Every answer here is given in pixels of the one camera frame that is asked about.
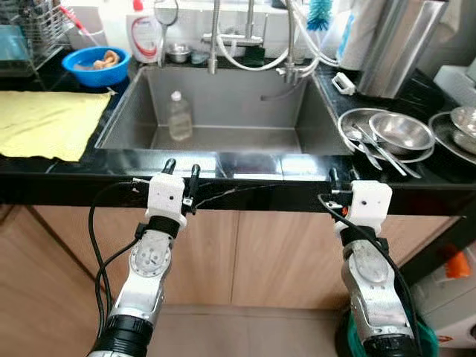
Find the stainless steel sink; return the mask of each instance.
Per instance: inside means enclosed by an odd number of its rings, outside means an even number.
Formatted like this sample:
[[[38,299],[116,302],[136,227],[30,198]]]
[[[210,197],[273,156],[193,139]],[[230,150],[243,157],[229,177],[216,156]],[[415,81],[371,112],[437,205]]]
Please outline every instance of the stainless steel sink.
[[[290,89],[274,71],[220,69],[210,75],[203,68],[143,67],[96,147],[347,155],[315,80]],[[193,108],[193,137],[180,142],[166,122],[175,90]]]

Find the drying rack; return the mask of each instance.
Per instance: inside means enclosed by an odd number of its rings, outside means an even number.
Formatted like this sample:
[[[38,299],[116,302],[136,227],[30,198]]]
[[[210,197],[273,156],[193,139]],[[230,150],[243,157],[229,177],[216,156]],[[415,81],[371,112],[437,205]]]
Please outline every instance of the drying rack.
[[[61,51],[73,27],[60,0],[1,0],[0,25],[14,58],[0,58],[0,77],[29,77]]]

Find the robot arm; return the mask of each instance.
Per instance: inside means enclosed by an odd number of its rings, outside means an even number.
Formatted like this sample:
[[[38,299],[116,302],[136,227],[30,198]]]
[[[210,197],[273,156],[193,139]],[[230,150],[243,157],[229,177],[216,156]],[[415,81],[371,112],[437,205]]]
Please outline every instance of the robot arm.
[[[129,276],[89,357],[145,357],[164,300],[164,280],[170,270],[177,233],[194,213],[199,167],[194,165],[189,187],[173,176],[175,161],[149,183],[147,225],[129,255]],[[369,357],[417,357],[414,331],[394,288],[395,266],[369,240],[378,240],[387,216],[391,189],[377,181],[354,181],[352,191],[333,191],[329,212],[345,212],[349,225],[335,224],[344,246],[342,278],[350,293],[358,337]]]
[[[149,183],[146,217],[140,240],[129,255],[129,276],[109,313],[106,326],[89,357],[145,357],[164,301],[164,280],[170,270],[177,233],[194,213],[200,167],[194,165],[189,187],[173,176],[175,161]]]
[[[354,181],[346,219],[377,239],[387,216],[392,191],[377,181]],[[327,203],[335,209],[339,204]],[[416,357],[417,347],[404,306],[395,291],[395,271],[368,237],[337,221],[335,232],[344,246],[342,279],[350,293],[350,308],[358,337],[370,357]]]

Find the tile floor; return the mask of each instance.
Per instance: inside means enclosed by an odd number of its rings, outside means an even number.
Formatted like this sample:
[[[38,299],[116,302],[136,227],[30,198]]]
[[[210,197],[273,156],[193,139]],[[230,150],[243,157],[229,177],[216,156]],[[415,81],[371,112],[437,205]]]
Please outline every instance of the tile floor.
[[[338,313],[331,311],[165,306],[147,356],[337,357],[337,323]],[[476,355],[441,354],[460,356]]]

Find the granite countertop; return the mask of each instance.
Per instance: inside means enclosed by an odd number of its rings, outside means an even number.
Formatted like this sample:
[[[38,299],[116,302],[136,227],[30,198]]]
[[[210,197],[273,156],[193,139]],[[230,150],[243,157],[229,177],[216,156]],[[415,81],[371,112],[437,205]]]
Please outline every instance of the granite countertop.
[[[40,70],[46,90],[106,91],[83,87],[71,74],[64,72],[60,65],[64,55],[59,54]],[[136,71],[137,64],[132,64],[129,77]],[[341,96],[330,83],[334,74],[334,70],[322,67],[316,78],[335,120],[349,109],[372,106],[427,121],[436,112],[454,106],[428,78],[418,73],[405,87],[399,100]],[[332,168],[337,170],[343,182],[353,179],[352,171],[357,172],[361,179],[387,182],[394,191],[390,212],[395,214],[458,214],[461,207],[476,198],[476,167],[462,162],[439,146],[429,159],[412,166],[422,174],[420,180],[399,177],[392,170],[374,170],[359,153],[319,156],[98,149],[96,141],[128,85],[129,80],[126,80],[112,86],[117,94],[104,111],[80,162],[0,156],[0,199],[18,204],[90,205],[97,191],[112,182],[131,177],[148,179],[171,157],[189,159],[191,166],[197,155],[202,159],[209,158],[211,163],[202,168],[201,186],[207,188],[199,191],[200,208],[320,211],[315,197],[319,192],[329,192],[328,172]],[[42,86],[34,79],[6,79],[0,80],[0,90],[39,91]],[[222,195],[227,191],[233,193]],[[105,205],[145,207],[145,197],[111,199]]]

